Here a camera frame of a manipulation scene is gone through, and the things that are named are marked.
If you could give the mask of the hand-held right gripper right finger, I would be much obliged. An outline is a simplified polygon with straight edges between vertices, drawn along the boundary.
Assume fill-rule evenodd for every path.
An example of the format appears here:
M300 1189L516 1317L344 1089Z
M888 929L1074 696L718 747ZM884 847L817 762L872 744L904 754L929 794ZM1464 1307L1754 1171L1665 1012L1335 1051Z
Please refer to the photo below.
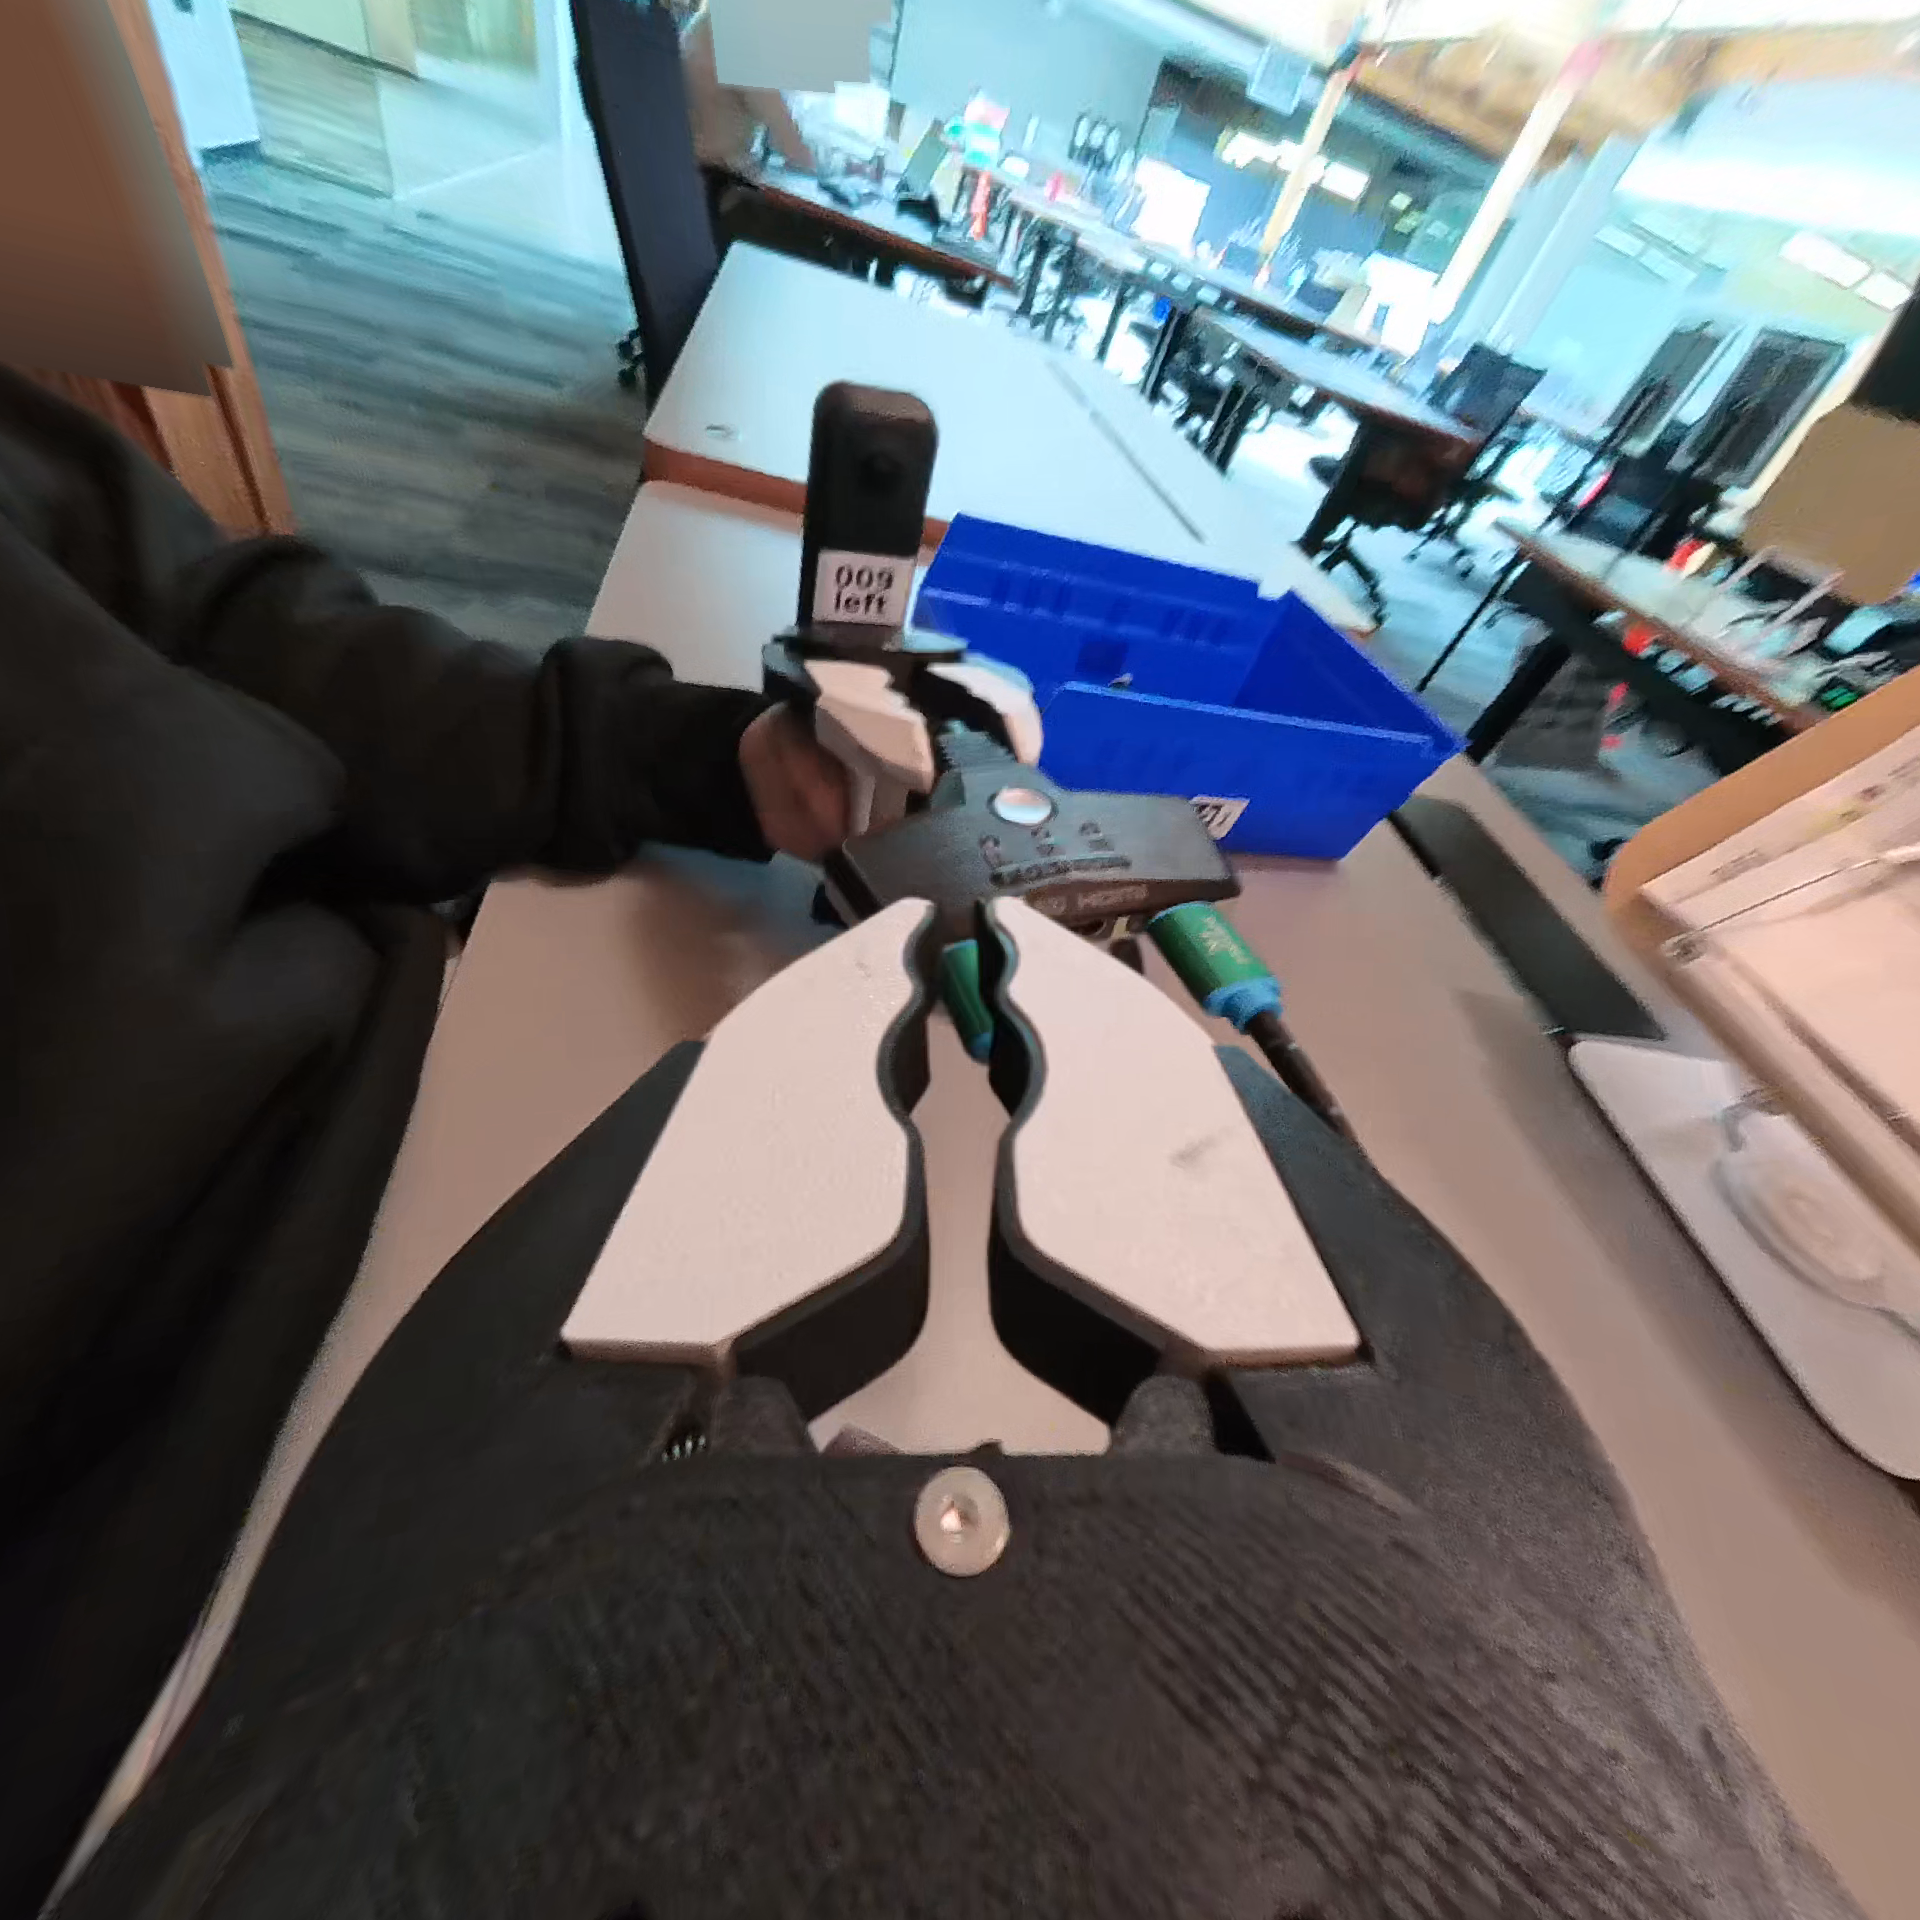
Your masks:
M1364 1338L1213 1046L1154 982L1020 900L978 910L995 1014L989 1301L1048 1389L1113 1427L1170 1374L1343 1369Z

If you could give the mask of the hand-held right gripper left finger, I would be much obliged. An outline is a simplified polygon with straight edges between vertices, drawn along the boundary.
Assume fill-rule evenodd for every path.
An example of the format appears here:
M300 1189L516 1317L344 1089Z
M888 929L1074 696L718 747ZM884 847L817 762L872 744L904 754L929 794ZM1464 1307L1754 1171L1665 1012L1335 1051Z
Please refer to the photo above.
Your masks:
M925 1323L934 932L903 900L764 981L686 1056L560 1329L583 1363L775 1381L805 1418Z

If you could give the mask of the black hdmi switch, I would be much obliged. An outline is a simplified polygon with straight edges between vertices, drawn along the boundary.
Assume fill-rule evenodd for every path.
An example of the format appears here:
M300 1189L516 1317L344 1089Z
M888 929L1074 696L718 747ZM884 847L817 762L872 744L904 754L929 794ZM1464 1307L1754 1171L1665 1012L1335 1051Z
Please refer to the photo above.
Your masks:
M947 770L925 806L830 855L820 903L855 925L924 900L953 945L972 938L977 910L995 900L1095 938L1237 893L1232 862L1188 802L1067 790L1037 770L978 764Z

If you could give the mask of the person's left forearm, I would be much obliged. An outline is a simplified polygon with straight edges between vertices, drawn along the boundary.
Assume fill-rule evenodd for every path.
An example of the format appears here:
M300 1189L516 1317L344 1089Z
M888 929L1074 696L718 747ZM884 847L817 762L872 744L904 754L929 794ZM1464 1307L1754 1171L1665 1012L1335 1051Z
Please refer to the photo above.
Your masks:
M206 552L171 633L331 757L332 824L295 862L331 892L429 905L516 871L611 878L649 844L774 856L741 765L768 700L683 685L649 648L470 637L295 539Z

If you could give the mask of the white desk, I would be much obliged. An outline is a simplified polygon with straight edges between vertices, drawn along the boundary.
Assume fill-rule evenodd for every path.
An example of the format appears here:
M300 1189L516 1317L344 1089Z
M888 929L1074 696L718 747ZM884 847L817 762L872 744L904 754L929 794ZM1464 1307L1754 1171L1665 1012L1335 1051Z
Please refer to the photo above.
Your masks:
M803 507L816 396L919 398L939 430L925 537L953 516L1125 548L1294 593L1347 637L1375 619L1113 374L750 245L727 255L644 430L644 478L759 510Z

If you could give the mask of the grey desk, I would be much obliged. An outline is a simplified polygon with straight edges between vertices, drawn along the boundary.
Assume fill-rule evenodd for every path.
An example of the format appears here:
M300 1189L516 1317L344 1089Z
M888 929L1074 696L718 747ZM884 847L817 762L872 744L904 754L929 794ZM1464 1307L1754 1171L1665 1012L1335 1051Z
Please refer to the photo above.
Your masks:
M813 945L813 878L682 851L491 887L450 966L358 1276L211 1614L71 1867L202 1690L356 1377L444 1263L673 1044ZM1518 1317L1607 1453L1726 1711L1869 1916L1915 1916L1915 1506L1807 1409L1536 1002L1392 828L1256 860L1234 918L1371 1166Z

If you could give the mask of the wooden office desk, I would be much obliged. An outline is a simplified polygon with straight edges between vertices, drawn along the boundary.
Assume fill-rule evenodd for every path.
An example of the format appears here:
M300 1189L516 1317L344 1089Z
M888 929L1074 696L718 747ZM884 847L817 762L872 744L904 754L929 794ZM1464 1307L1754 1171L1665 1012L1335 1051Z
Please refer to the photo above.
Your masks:
M1809 732L1832 715L1819 700L1823 671L1787 635L1787 608L1582 537L1512 518L1495 528L1518 563L1501 598L1542 633L1475 716L1472 757L1489 757L1568 660L1715 747L1743 745L1754 729Z

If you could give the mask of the person's left hand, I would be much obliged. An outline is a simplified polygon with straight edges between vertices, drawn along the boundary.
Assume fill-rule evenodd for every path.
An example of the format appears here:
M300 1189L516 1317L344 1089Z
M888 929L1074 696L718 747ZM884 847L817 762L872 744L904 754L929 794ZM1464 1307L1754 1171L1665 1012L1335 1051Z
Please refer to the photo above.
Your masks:
M813 738L810 715L783 705L756 715L736 765L772 852L817 866L852 833L849 772Z

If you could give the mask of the blue plastic bin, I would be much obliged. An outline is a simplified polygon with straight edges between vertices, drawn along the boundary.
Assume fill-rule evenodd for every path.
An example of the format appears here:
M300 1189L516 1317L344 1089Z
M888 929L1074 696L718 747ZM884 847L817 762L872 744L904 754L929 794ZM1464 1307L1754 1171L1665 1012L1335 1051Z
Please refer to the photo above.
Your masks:
M956 516L918 623L1018 669L1066 787L1174 796L1235 856L1345 858L1462 739L1296 593Z

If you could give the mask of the tall black chair back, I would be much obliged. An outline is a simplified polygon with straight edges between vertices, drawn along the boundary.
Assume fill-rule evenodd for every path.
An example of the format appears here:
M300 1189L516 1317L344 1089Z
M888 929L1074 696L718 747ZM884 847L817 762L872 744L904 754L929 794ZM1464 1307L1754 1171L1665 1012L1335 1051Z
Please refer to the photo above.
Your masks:
M691 143L679 35L659 5L573 2L568 12L636 313L617 378L654 406L723 263Z

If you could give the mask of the white tray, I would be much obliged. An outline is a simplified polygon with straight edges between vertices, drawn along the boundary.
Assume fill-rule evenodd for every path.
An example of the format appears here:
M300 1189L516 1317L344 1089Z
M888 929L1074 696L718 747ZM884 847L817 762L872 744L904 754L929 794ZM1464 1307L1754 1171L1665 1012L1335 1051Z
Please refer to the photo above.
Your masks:
M1915 1248L1726 1063L1611 1038L1567 1063L1802 1403L1915 1484Z

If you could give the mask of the black office chair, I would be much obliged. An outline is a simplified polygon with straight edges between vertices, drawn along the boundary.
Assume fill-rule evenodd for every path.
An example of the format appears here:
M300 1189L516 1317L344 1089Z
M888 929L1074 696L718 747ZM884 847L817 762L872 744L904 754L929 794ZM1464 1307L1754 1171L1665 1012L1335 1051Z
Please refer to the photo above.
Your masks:
M1487 343L1474 343L1459 364L1429 393L1429 400L1477 436L1475 452L1451 493L1422 522L1410 557L1422 554L1440 542L1452 551L1458 568L1468 572L1472 557L1465 546L1465 528L1472 516L1489 502L1510 502L1500 472L1516 448L1518 415L1534 396L1548 369L1503 353Z

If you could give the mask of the wooden board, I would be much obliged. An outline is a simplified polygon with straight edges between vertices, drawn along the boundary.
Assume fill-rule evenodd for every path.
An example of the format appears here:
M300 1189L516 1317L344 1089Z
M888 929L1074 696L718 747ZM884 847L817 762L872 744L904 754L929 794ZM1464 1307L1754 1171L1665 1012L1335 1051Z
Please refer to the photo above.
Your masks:
M1915 708L1871 715L1869 700L1829 716L1769 754L1715 781L1708 790L1654 818L1619 851L1601 889L1604 910L1623 949L1649 970L1666 923L1643 900L1645 887L1711 852L1814 787L1850 774L1871 754L1915 732Z

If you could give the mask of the clear acrylic stand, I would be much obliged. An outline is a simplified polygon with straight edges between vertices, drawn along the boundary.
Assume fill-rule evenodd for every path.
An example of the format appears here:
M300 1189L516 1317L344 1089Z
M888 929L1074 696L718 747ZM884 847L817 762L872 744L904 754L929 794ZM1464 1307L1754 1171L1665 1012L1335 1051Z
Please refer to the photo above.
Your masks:
M1915 1338L1915 1248L1787 1109L1796 1094L1832 1136L1892 1155L1915 1201L1915 838L1854 821L1645 893L1663 961L1758 1075L1720 1119L1720 1194L1798 1279Z

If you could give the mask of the wooden post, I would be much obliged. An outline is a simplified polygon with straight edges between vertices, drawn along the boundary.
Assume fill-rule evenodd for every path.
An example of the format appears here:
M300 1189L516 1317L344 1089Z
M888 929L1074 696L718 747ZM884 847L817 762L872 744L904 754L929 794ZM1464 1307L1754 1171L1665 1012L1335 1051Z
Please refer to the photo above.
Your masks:
M195 237L228 358L206 368L206 396L138 388L96 376L75 376L69 384L83 396L83 406L171 472L230 535L290 535L297 520L267 409L245 330L231 300L228 265L204 201L200 171L184 139L151 10L146 2L109 2L107 9L131 59L131 73Z

